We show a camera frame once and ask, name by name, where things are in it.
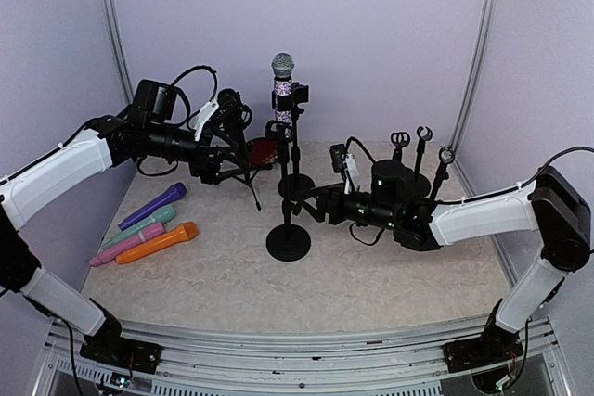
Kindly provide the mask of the black stand of rhinestone microphone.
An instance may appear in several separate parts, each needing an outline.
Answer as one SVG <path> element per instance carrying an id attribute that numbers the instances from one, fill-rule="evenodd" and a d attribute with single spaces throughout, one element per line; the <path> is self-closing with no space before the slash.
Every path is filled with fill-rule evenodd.
<path id="1" fill-rule="evenodd" d="M 304 113 L 304 109 L 301 108 L 301 105 L 309 101 L 309 86 L 292 81 L 292 97 L 293 109 L 291 113 L 291 119 L 294 137 L 291 141 L 292 174 L 288 175 L 288 193 L 290 199 L 295 200 L 295 196 L 298 193 L 313 188 L 315 183 L 309 176 L 301 172 L 301 149 L 299 147 L 297 133 L 297 122 L 299 117 Z"/>

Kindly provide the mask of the black stand of orange microphone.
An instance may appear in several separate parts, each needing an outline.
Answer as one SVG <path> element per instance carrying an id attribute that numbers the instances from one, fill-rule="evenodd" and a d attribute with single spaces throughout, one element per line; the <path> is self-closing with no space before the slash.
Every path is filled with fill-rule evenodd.
<path id="1" fill-rule="evenodd" d="M 286 122 L 271 120 L 265 126 L 265 137 L 274 141 L 278 148 L 283 214 L 283 224 L 273 228 L 266 237 L 266 249 L 276 260 L 296 262 L 309 252 L 311 237 L 303 227 L 291 222 L 294 210 L 293 202 L 290 200 L 288 174 L 289 142 L 292 139 L 291 126 Z"/>

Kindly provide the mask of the purple microphone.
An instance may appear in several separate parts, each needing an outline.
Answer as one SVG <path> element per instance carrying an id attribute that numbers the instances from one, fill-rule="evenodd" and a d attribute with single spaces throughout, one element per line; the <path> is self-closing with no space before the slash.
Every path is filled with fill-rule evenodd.
<path id="1" fill-rule="evenodd" d="M 124 229 L 131 227 L 132 225 L 143 220 L 144 218 L 150 216 L 155 210 L 180 200 L 186 195 L 186 193 L 187 189 L 183 183 L 178 182 L 173 185 L 170 185 L 165 192 L 161 193 L 153 200 L 151 200 L 149 203 L 143 205 L 142 207 L 125 217 L 118 224 L 119 229 L 123 231 Z"/>

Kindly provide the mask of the teal microphone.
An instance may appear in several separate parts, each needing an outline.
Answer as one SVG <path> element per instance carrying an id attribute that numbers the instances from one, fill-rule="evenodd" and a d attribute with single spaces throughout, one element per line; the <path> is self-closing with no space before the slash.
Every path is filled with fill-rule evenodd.
<path id="1" fill-rule="evenodd" d="M 109 238 L 107 241 L 104 241 L 101 244 L 100 248 L 101 249 L 110 248 L 111 246 L 116 245 L 116 244 L 130 238 L 131 236 L 136 234 L 138 231 L 144 229 L 145 227 L 147 227 L 151 224 L 155 224 L 155 223 L 166 224 L 166 223 L 172 221 L 175 216 L 176 216 L 176 211 L 174 209 L 174 206 L 172 204 L 165 205 L 165 206 L 155 210 L 150 216 L 142 219 L 141 221 L 139 221 L 136 224 L 133 224 L 132 226 L 128 227 L 127 229 L 120 231 L 116 235 Z"/>

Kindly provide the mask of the black stand of pink microphone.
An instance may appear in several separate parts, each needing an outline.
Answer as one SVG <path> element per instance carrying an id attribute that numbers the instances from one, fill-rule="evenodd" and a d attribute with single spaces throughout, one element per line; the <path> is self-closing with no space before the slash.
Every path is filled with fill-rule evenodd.
<path id="1" fill-rule="evenodd" d="M 390 141 L 394 145 L 392 160 L 401 162 L 403 150 L 410 144 L 410 134 L 408 132 L 393 132 Z"/>

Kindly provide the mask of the rhinestone silver microphone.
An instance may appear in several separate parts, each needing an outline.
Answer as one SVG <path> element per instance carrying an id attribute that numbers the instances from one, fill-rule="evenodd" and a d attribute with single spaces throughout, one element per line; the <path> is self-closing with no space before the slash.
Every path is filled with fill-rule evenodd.
<path id="1" fill-rule="evenodd" d="M 293 125 L 291 113 L 293 109 L 292 97 L 292 72 L 294 69 L 293 57 L 288 53 L 277 53 L 271 62 L 274 74 L 272 106 L 275 119 L 287 125 L 285 137 L 292 141 Z"/>

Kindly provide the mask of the pink microphone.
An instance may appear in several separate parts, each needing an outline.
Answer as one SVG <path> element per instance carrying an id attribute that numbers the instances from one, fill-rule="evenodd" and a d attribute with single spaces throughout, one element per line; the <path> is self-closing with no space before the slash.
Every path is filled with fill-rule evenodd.
<path id="1" fill-rule="evenodd" d="M 126 238 L 124 241 L 117 243 L 108 249 L 102 250 L 88 263 L 92 267 L 97 267 L 109 263 L 111 261 L 114 261 L 115 258 L 121 253 L 131 248 L 134 248 L 146 241 L 150 241 L 151 239 L 160 236 L 164 233 L 165 229 L 162 223 L 156 222 L 154 224 L 150 224 L 145 228 L 137 231 L 133 236 Z"/>

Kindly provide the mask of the black stand of purple microphone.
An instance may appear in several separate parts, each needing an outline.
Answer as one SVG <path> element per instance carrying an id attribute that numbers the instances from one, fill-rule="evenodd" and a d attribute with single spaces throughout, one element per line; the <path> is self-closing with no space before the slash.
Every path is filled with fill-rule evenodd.
<path id="1" fill-rule="evenodd" d="M 418 143 L 413 169 L 405 168 L 405 186 L 415 198 L 425 198 L 431 191 L 429 179 L 420 172 L 427 143 L 433 138 L 433 131 L 427 126 L 419 126 L 416 131 Z"/>

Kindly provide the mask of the black stand of teal microphone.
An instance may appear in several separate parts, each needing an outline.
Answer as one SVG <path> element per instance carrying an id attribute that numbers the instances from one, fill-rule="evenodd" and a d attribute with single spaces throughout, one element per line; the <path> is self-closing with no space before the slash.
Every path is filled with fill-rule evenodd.
<path id="1" fill-rule="evenodd" d="M 430 201 L 435 201 L 437 198 L 439 189 L 441 188 L 443 182 L 448 178 L 448 166 L 454 162 L 455 157 L 455 152 L 450 147 L 440 148 L 438 154 L 439 165 L 433 178 L 433 184 L 429 195 Z"/>

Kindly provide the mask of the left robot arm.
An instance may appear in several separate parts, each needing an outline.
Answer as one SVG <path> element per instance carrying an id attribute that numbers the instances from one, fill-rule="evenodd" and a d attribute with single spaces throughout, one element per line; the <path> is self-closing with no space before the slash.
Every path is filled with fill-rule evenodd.
<path id="1" fill-rule="evenodd" d="M 65 143 L 1 181 L 1 287 L 81 332 L 86 359 L 153 374 L 161 346 L 124 337 L 115 316 L 42 266 L 19 230 L 76 185 L 127 160 L 185 162 L 204 184 L 232 177 L 248 184 L 244 130 L 252 112 L 239 93 L 215 92 L 188 123 L 171 124 L 175 101 L 184 97 L 175 85 L 143 80 L 118 115 L 87 121 Z"/>

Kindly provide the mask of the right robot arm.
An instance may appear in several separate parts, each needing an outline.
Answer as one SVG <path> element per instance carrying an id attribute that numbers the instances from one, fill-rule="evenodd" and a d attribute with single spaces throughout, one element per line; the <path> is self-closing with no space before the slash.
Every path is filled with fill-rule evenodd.
<path id="1" fill-rule="evenodd" d="M 379 227 L 392 232 L 401 246 L 421 252 L 481 236 L 540 234 L 542 247 L 536 259 L 496 303 L 483 332 L 443 347 L 451 373 L 522 355 L 519 333 L 527 320 L 556 294 L 568 274 L 583 268 L 590 258 L 590 208 L 551 166 L 528 183 L 452 202 L 425 198 L 427 180 L 398 160 L 372 165 L 368 192 L 352 186 L 354 177 L 346 167 L 342 176 L 342 183 L 301 191 L 295 201 L 319 222 L 349 220 Z"/>

